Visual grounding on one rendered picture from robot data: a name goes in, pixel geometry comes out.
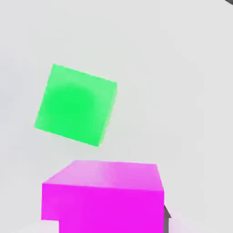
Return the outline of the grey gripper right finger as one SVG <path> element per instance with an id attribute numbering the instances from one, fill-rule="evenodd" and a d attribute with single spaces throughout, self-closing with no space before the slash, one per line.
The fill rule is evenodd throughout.
<path id="1" fill-rule="evenodd" d="M 163 233 L 195 233 L 192 224 L 177 215 L 171 215 L 164 205 Z"/>

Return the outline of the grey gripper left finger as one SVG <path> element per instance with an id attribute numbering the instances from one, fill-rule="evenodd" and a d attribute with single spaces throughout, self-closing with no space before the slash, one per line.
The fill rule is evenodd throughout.
<path id="1" fill-rule="evenodd" d="M 59 224 L 56 221 L 41 220 L 25 227 L 23 233 L 59 233 Z"/>

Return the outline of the small magenta cube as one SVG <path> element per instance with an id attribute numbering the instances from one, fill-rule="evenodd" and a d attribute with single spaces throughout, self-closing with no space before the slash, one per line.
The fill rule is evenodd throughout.
<path id="1" fill-rule="evenodd" d="M 43 182 L 41 218 L 59 233 L 163 233 L 157 165 L 74 161 Z"/>

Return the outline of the small green cube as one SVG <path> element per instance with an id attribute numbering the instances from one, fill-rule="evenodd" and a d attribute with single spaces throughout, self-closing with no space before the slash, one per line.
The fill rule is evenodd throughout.
<path id="1" fill-rule="evenodd" d="M 116 95 L 116 82 L 53 64 L 35 128 L 97 147 Z"/>

